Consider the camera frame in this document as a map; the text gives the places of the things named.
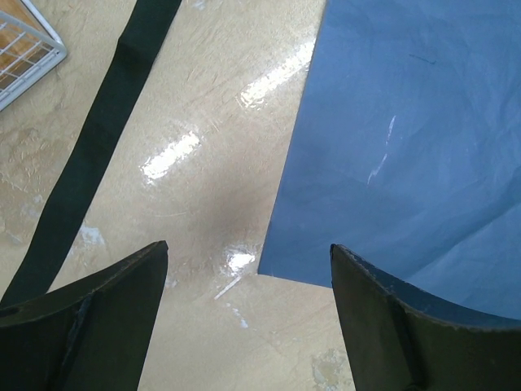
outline black tape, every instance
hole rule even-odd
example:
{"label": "black tape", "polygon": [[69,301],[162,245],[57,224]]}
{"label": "black tape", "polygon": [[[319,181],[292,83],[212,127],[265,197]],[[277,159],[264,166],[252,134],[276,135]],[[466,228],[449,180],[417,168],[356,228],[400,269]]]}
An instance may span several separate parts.
{"label": "black tape", "polygon": [[181,0],[138,0],[76,146],[0,306],[47,292],[76,238]]}

